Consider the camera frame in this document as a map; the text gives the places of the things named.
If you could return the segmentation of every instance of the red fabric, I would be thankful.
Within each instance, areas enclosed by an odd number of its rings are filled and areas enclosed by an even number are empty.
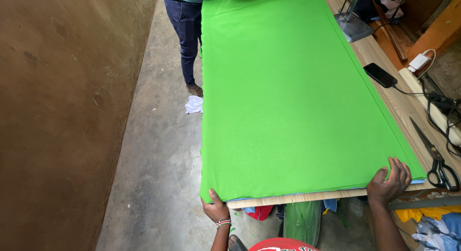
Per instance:
[[[267,205],[267,206],[258,206],[255,207],[255,212],[246,212],[250,217],[254,218],[255,220],[265,220],[269,216],[269,213],[272,210],[273,205]]]
[[[255,244],[249,251],[318,251],[296,239],[275,238]]]

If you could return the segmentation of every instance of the slipper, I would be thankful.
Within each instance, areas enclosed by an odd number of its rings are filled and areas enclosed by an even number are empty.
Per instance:
[[[191,92],[193,95],[195,96],[199,96],[200,98],[203,98],[203,90],[202,88],[200,88],[200,86],[198,85],[194,85],[194,86],[188,86],[186,84],[186,88],[189,90],[189,92]]]
[[[229,248],[229,246],[231,244],[231,237],[235,238],[235,243],[232,246],[232,248]],[[245,248],[243,243],[240,241],[238,236],[235,236],[235,235],[230,235],[229,236],[229,242],[227,243],[227,248],[229,249],[229,251],[248,251],[247,248]]]

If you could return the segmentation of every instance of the man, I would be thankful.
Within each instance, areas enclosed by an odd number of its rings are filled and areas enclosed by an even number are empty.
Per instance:
[[[405,163],[401,163],[396,157],[390,158],[390,174],[387,180],[388,168],[378,170],[371,182],[366,187],[368,203],[372,211],[375,225],[375,244],[377,251],[409,251],[400,232],[390,217],[387,205],[390,201],[401,195],[411,183],[410,169]],[[213,189],[209,191],[214,204],[205,203],[202,200],[204,213],[215,223],[218,230],[214,238],[211,251],[247,251],[237,236],[232,235],[229,239],[230,217],[228,208],[223,204]],[[249,251],[275,251],[297,250],[317,251],[308,244],[296,239],[275,238],[257,243]]]
[[[201,6],[203,0],[164,0],[166,13],[181,45],[181,68],[186,88],[203,97],[203,90],[194,79],[194,61],[201,44]]]

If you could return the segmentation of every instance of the scissors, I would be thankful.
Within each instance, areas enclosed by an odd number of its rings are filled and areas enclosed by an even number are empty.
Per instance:
[[[429,181],[430,184],[434,185],[437,188],[446,188],[449,191],[459,191],[461,190],[460,187],[460,179],[456,172],[451,168],[450,166],[445,164],[445,160],[443,159],[442,155],[439,153],[437,148],[427,139],[427,137],[424,135],[423,131],[418,127],[418,125],[415,123],[415,121],[410,117],[411,123],[413,123],[413,126],[418,132],[419,137],[424,143],[424,146],[426,147],[427,151],[429,151],[429,154],[433,157],[434,161],[432,162],[432,169],[427,172],[427,180]],[[445,171],[448,171],[451,173],[451,176],[455,180],[455,185],[451,185],[447,174]],[[431,178],[429,177],[431,174],[435,175],[437,178],[437,183],[434,183],[431,181]]]

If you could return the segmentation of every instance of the jeans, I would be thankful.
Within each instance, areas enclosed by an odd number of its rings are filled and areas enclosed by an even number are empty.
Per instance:
[[[188,86],[195,85],[194,61],[201,45],[201,3],[164,0],[166,13],[179,37],[181,68]]]

